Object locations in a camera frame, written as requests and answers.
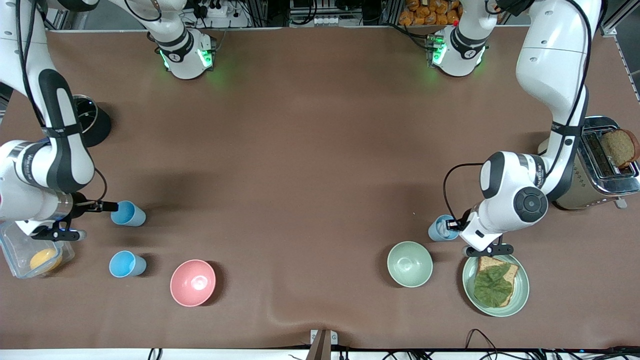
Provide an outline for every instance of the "blue cup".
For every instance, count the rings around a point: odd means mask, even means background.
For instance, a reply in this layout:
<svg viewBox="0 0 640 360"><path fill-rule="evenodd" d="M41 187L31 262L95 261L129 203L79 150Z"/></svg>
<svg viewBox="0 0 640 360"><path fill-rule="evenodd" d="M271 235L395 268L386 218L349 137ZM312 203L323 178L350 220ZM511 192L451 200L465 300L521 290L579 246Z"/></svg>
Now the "blue cup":
<svg viewBox="0 0 640 360"><path fill-rule="evenodd" d="M433 241L451 241L458 237L460 234L459 231L447 230L446 221L448 220L453 220L453 217L451 215L440 215L431 226L429 226L429 237Z"/></svg>
<svg viewBox="0 0 640 360"><path fill-rule="evenodd" d="M146 268L143 258L127 250L116 253L109 262L109 272L115 277L138 276Z"/></svg>
<svg viewBox="0 0 640 360"><path fill-rule="evenodd" d="M120 201L118 211L111 213L111 220L116 225L140 226L145 223L147 214L131 201Z"/></svg>

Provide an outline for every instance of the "black velcro band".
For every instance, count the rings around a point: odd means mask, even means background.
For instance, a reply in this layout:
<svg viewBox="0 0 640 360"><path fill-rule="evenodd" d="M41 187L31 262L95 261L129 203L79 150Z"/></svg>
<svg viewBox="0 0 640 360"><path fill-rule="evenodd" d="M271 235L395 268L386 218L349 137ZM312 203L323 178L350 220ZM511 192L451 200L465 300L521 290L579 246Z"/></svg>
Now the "black velcro band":
<svg viewBox="0 0 640 360"><path fill-rule="evenodd" d="M49 138L66 138L73 134L82 133L82 127L80 126L80 124L65 126L61 129L56 129L53 127L43 127L42 133Z"/></svg>
<svg viewBox="0 0 640 360"><path fill-rule="evenodd" d="M553 122L551 123L551 131L563 136L580 136L582 135L582 126L566 126Z"/></svg>

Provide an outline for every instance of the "pink bowl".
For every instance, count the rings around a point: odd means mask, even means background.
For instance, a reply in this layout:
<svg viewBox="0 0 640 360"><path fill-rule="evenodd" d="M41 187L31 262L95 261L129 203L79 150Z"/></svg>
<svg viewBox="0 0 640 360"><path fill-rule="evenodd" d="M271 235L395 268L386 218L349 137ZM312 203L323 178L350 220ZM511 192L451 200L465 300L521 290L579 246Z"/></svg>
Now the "pink bowl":
<svg viewBox="0 0 640 360"><path fill-rule="evenodd" d="M198 306L213 294L216 273L202 260L189 260L178 266L171 276L171 296L182 306Z"/></svg>

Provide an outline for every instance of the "transparent food container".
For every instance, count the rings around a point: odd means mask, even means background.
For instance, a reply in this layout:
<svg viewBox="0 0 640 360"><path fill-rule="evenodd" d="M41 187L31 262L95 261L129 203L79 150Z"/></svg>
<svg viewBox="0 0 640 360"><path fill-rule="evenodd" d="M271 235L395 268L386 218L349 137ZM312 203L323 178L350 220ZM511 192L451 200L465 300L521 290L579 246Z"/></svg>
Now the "transparent food container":
<svg viewBox="0 0 640 360"><path fill-rule="evenodd" d="M68 241L34 240L15 222L0 225L0 245L11 273L19 279L46 274L75 255Z"/></svg>

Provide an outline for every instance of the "green bowl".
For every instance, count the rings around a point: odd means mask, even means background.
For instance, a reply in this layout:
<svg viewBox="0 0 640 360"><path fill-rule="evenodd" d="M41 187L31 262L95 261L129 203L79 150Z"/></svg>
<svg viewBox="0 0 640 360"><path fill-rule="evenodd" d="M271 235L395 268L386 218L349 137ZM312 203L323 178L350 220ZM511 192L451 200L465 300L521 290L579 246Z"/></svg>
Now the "green bowl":
<svg viewBox="0 0 640 360"><path fill-rule="evenodd" d="M431 277L433 260L424 246L413 241L396 244L387 257L391 277L406 288L417 288Z"/></svg>
<svg viewBox="0 0 640 360"><path fill-rule="evenodd" d="M505 307L488 307L482 304L474 296L474 280L476 279L476 272L478 269L478 258L468 258L465 267L462 269L462 285L465 288L465 293L469 297L469 300L480 311L485 314L504 318L511 316L518 311L522 310L529 298L529 278L527 272L524 271L522 264L511 255L496 255L494 256L498 260L506 261L508 263L516 264L520 267L516 273L515 280L513 282L513 295L509 304Z"/></svg>

